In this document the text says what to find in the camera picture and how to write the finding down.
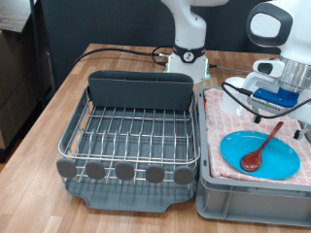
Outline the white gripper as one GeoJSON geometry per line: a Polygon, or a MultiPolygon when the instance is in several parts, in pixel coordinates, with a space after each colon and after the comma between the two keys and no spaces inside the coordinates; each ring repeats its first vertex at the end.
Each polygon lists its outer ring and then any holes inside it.
{"type": "MultiPolygon", "coordinates": [[[[282,78],[271,78],[267,75],[252,72],[243,83],[243,88],[251,92],[247,103],[258,113],[265,110],[276,117],[292,117],[304,124],[311,124],[310,86],[294,82],[290,75],[288,81],[282,78]]],[[[294,132],[294,139],[299,140],[300,134],[311,140],[311,129],[303,128],[294,132]]]]}

